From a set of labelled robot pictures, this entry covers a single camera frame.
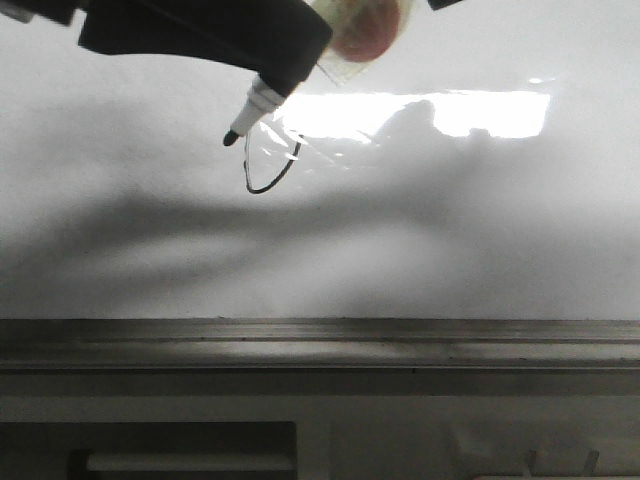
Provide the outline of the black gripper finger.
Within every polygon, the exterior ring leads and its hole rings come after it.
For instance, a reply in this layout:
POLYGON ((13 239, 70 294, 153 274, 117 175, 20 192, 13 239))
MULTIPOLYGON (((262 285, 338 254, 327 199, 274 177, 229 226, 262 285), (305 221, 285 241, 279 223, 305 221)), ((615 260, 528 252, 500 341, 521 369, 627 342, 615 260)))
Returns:
POLYGON ((331 27, 303 1, 91 1, 79 45, 105 55, 176 55, 251 70, 286 98, 331 37, 331 27))

